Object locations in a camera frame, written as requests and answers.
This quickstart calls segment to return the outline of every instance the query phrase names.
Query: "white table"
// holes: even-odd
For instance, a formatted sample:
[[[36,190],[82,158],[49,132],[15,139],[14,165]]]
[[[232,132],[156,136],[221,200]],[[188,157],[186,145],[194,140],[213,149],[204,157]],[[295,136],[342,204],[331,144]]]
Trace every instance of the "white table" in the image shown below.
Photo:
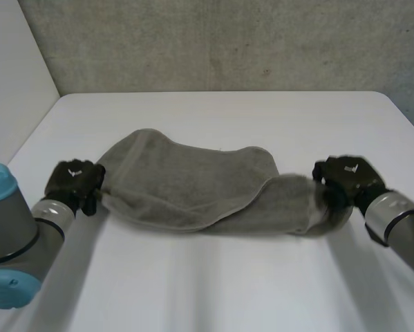
[[[140,128],[210,149],[258,145],[310,175],[357,154],[414,200],[414,127],[373,92],[110,93],[61,98],[10,163],[29,205],[57,162]],[[414,331],[414,272],[355,212],[320,239],[172,235],[80,215],[35,301],[0,331]]]

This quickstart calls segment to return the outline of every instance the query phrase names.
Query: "white wall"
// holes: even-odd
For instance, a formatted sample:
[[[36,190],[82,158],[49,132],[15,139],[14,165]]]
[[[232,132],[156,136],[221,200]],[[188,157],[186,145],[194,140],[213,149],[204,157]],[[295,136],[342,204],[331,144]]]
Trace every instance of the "white wall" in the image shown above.
[[[0,162],[8,163],[59,99],[17,0],[0,0]]]

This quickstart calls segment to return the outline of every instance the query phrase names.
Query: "white logo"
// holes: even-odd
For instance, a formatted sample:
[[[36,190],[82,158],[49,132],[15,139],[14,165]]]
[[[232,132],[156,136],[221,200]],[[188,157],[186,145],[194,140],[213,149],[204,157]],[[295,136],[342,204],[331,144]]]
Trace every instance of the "white logo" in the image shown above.
[[[346,170],[347,172],[355,173],[357,171],[358,166],[359,164],[355,165],[354,167],[345,166],[344,170]]]
[[[72,172],[70,169],[68,170],[68,173],[74,178],[76,175],[80,175],[82,171]]]

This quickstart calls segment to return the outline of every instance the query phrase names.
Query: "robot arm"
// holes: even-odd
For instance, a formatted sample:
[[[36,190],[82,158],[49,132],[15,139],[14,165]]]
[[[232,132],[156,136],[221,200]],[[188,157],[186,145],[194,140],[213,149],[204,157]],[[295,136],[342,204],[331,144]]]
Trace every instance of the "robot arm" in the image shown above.
[[[371,239],[393,249],[414,270],[414,202],[386,188],[379,174],[360,157],[329,157],[317,162],[313,178],[325,182],[325,199],[331,208],[359,208]]]
[[[95,214],[104,173],[90,161],[58,164],[45,197],[30,211],[15,178],[0,164],[0,308],[20,308],[33,299],[76,212]]]

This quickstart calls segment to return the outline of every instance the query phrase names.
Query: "crumpled towel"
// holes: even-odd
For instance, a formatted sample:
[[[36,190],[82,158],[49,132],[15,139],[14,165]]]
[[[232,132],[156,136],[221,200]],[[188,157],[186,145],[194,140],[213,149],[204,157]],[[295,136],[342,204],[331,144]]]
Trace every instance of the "crumpled towel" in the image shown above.
[[[328,209],[324,185],[279,175],[271,154],[260,147],[200,149],[141,129],[98,163],[106,168],[102,204],[157,230],[317,235],[339,228],[352,212]]]

